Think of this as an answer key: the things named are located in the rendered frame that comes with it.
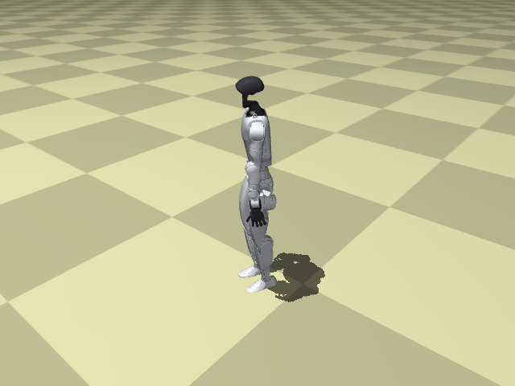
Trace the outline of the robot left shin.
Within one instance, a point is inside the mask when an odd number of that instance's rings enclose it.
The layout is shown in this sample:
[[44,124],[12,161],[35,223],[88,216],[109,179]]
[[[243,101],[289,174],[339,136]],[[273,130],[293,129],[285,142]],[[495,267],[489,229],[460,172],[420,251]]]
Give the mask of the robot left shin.
[[274,245],[271,240],[265,240],[260,250],[254,244],[257,265],[259,267],[260,274],[262,275],[263,282],[268,282],[270,280],[270,266],[273,264],[274,255],[273,246]]

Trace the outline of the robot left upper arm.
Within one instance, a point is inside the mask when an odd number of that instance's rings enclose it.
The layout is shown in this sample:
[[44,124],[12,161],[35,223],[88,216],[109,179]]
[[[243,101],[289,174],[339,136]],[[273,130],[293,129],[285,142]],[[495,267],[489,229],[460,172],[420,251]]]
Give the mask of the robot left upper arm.
[[247,171],[249,166],[256,166],[260,173],[262,168],[262,151],[265,137],[266,129],[263,127],[263,123],[251,123],[251,126],[249,127],[249,155],[252,158],[252,162],[248,162],[245,165],[245,171]]

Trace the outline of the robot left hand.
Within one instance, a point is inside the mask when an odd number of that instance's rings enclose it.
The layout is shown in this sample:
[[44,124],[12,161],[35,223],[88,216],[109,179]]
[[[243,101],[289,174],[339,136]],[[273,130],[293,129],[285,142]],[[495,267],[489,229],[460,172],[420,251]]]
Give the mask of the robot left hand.
[[[262,203],[261,203],[261,200],[259,199],[259,205],[260,207],[256,207],[256,208],[251,208],[251,202],[249,201],[249,205],[250,205],[250,215],[249,217],[247,218],[247,222],[249,222],[249,219],[251,218],[252,220],[252,227],[254,227],[254,222],[256,224],[256,227],[260,226],[262,227],[262,222],[264,225],[266,225],[266,222],[265,222],[265,219],[264,219],[264,215],[261,211],[262,209]],[[259,224],[258,224],[258,221],[259,221]]]

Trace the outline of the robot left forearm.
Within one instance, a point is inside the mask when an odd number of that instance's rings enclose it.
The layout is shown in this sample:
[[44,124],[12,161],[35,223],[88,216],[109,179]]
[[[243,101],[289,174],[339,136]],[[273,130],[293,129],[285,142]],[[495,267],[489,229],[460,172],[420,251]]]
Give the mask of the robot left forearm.
[[262,181],[259,170],[256,166],[249,166],[247,168],[247,182],[249,184],[249,199],[251,202],[251,208],[260,207],[259,196],[260,196],[260,183]]

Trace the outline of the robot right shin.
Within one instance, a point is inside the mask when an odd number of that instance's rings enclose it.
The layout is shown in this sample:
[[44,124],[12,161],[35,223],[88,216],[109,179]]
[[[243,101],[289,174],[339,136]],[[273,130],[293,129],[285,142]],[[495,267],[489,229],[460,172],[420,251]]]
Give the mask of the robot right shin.
[[[243,226],[243,228],[244,228],[244,226]],[[254,242],[253,242],[252,236],[245,230],[245,228],[244,228],[244,232],[245,232],[246,243],[248,245],[248,249],[251,254],[251,257],[253,259],[253,263],[254,263],[253,266],[255,267],[255,269],[257,269],[259,267],[255,263],[255,261],[257,262],[257,259],[256,259],[256,255],[255,255]]]

